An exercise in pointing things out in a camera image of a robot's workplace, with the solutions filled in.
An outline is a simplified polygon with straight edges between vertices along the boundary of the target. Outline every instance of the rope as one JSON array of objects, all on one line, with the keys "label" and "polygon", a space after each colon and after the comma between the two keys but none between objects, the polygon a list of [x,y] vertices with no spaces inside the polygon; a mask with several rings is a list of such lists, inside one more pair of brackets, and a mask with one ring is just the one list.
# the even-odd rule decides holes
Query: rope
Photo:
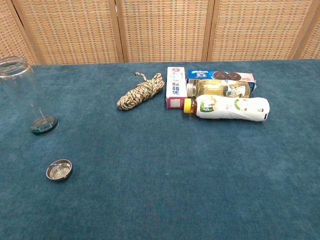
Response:
[{"label": "rope", "polygon": [[132,89],[122,96],[116,103],[116,106],[122,110],[130,110],[142,102],[151,99],[155,94],[162,90],[165,82],[161,73],[157,73],[151,80],[148,80],[143,73],[136,72],[135,76],[143,77],[145,82],[139,83],[135,89]]}]

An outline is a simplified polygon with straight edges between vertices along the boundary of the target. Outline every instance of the white box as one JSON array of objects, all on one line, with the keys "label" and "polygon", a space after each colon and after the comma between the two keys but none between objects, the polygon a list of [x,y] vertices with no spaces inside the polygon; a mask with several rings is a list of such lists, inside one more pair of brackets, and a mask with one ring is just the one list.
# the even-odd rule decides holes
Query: white box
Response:
[{"label": "white box", "polygon": [[183,109],[186,98],[187,85],[185,68],[169,66],[166,75],[166,108]]}]

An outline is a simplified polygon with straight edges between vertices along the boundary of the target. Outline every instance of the clear glass tumbler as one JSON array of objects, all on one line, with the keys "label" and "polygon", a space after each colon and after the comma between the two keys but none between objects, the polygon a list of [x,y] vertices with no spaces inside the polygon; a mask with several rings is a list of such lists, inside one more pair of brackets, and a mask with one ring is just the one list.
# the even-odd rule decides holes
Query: clear glass tumbler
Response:
[{"label": "clear glass tumbler", "polygon": [[50,133],[58,126],[51,106],[38,83],[32,66],[21,56],[0,59],[0,84],[35,135]]}]

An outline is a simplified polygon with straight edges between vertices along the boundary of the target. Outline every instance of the blue tablecloth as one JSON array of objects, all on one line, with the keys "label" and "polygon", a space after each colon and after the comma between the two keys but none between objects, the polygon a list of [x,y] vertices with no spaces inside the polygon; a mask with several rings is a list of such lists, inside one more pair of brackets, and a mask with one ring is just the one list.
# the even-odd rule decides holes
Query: blue tablecloth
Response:
[{"label": "blue tablecloth", "polygon": [[[118,99],[167,67],[253,73],[265,122]],[[320,239],[320,60],[35,66],[59,118],[21,127],[0,90],[0,239]],[[47,167],[69,159],[64,182]]]}]

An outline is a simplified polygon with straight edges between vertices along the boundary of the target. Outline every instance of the yellow bottle cap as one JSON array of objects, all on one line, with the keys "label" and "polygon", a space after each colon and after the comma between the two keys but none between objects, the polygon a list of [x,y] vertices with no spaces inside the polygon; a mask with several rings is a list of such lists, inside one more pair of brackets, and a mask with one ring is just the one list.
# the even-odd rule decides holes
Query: yellow bottle cap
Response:
[{"label": "yellow bottle cap", "polygon": [[191,98],[185,98],[184,99],[183,112],[185,114],[190,114],[191,113]]}]

